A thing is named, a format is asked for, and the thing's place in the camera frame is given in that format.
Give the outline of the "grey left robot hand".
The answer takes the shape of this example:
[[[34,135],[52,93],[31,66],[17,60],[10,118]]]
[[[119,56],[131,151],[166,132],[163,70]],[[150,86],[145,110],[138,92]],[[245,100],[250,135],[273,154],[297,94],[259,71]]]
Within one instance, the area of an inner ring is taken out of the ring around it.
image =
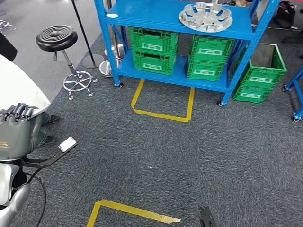
[[[39,143],[43,114],[34,115],[35,106],[24,103],[0,111],[0,159],[17,160],[32,152]]]

